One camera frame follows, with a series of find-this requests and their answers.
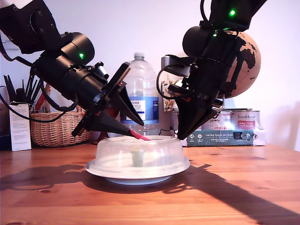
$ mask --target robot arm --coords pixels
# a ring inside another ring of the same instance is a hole
[[[179,139],[183,140],[216,116],[213,107],[224,104],[217,98],[228,97],[236,89],[244,61],[240,49],[246,43],[238,33],[249,28],[252,17],[265,2],[212,0],[208,20],[204,0],[201,0],[203,21],[200,26],[190,28],[183,38],[183,50],[188,57],[168,55],[162,58],[162,71],[184,77],[181,87],[170,85],[168,88],[179,109]],[[229,70],[236,59],[237,67],[228,82]]]
[[[55,21],[43,0],[1,1],[0,29],[17,45],[23,54],[44,51],[33,63],[21,57],[11,59],[0,43],[2,55],[9,61],[18,60],[31,67],[30,75],[57,89],[73,105],[87,110],[86,115],[72,132],[79,135],[83,129],[106,131],[134,136],[132,131],[112,118],[105,110],[108,104],[143,125],[131,105],[126,83],[129,63],[123,63],[108,82],[103,63],[87,66],[95,54],[91,41],[81,33],[59,34]],[[43,92],[48,102],[57,110],[66,112],[70,108],[60,107]]]

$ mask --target plastic dome lid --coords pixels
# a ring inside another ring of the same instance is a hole
[[[86,170],[106,178],[142,180],[170,176],[189,168],[179,139],[147,137],[151,141],[128,136],[100,141],[96,159],[86,165]]]

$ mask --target wicker basket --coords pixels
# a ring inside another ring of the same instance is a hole
[[[80,106],[77,112],[67,112],[52,123],[30,122],[30,134],[33,142],[39,146],[59,147],[77,144],[88,140],[91,132],[84,131],[81,136],[73,137],[71,132],[83,118],[85,112]],[[60,112],[34,113],[30,117],[37,120],[51,120],[60,115]]]

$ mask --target water bottle label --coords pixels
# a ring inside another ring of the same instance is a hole
[[[158,97],[129,97],[133,107],[145,124],[158,123]],[[121,114],[120,122],[136,124],[129,117]]]

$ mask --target wooden table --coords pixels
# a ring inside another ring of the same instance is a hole
[[[130,187],[89,174],[90,144],[1,152],[4,225],[300,225],[300,153],[185,148],[185,172]]]

